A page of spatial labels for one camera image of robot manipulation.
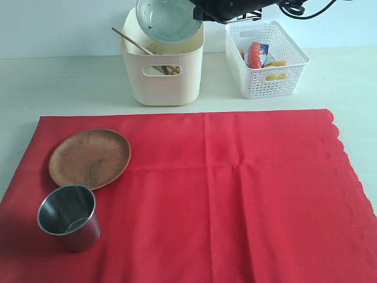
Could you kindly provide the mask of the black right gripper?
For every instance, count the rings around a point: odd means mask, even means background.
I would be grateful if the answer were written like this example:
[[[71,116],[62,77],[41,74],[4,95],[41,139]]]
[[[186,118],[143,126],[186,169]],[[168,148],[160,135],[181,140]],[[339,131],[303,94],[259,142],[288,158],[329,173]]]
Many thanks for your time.
[[[196,0],[190,1],[195,5],[194,19],[229,24],[251,19],[258,21],[262,18],[262,9],[277,5],[278,0]]]

